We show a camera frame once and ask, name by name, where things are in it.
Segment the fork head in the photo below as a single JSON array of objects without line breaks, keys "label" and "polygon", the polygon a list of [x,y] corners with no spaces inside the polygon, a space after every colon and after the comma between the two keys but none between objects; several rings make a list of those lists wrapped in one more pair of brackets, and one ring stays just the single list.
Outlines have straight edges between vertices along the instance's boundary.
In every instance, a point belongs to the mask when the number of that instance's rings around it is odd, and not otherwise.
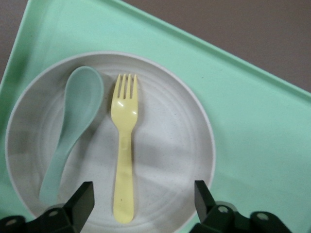
[{"label": "fork head", "polygon": [[138,117],[137,76],[119,74],[111,102],[111,118],[118,130],[132,131]]}]

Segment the fork handle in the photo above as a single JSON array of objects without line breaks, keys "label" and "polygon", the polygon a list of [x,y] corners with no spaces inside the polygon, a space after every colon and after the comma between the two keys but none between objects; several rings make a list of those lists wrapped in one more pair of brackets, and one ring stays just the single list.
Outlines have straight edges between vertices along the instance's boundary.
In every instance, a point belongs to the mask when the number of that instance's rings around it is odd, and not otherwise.
[{"label": "fork handle", "polygon": [[120,223],[129,223],[134,216],[131,134],[132,132],[119,132],[113,215]]}]

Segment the white plate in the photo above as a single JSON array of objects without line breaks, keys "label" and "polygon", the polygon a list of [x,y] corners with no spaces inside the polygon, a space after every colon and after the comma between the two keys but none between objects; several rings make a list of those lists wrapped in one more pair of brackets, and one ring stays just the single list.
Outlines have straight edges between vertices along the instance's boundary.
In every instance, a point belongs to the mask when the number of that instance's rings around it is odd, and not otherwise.
[{"label": "white plate", "polygon": [[[94,182],[95,207],[83,232],[159,233],[185,227],[195,215],[194,181],[210,186],[215,167],[211,125],[198,99],[174,74],[147,59],[121,52],[71,57],[37,76],[18,99],[7,128],[6,160],[25,206],[39,216],[41,182],[61,130],[64,87],[79,66],[97,69],[103,105],[79,139],[63,173],[59,203],[84,181]],[[110,117],[117,75],[138,75],[138,122],[133,131],[135,215],[119,224],[112,203],[118,131]]]}]

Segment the plastic fork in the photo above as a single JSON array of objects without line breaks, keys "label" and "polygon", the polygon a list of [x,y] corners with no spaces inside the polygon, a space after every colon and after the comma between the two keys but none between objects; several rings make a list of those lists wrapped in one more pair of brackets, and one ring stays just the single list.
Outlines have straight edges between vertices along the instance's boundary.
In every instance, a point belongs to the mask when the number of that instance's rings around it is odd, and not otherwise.
[{"label": "plastic fork", "polygon": [[131,135],[137,117],[137,77],[132,79],[131,75],[126,78],[126,74],[123,77],[119,74],[112,97],[111,118],[119,131],[113,215],[120,223],[129,223],[134,217]]}]

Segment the fork tine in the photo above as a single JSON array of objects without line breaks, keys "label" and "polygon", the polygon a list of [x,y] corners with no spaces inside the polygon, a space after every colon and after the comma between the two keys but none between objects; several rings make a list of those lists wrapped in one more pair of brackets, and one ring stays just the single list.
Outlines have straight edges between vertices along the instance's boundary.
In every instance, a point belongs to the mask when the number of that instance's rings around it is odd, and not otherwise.
[{"label": "fork tine", "polygon": [[126,99],[131,98],[131,81],[132,81],[131,79],[132,79],[132,77],[129,74],[128,79],[127,79],[127,87],[126,87],[126,94],[125,94]]},{"label": "fork tine", "polygon": [[122,84],[121,84],[121,90],[120,90],[121,99],[124,99],[124,95],[125,95],[125,80],[126,80],[126,74],[124,74],[122,77]]},{"label": "fork tine", "polygon": [[120,79],[121,79],[121,75],[119,74],[119,75],[118,75],[118,78],[117,78],[116,85],[115,85],[115,90],[113,91],[112,99],[118,98],[118,95],[119,95],[119,87],[120,87]]},{"label": "fork tine", "polygon": [[132,98],[137,99],[137,76],[134,75]]}]

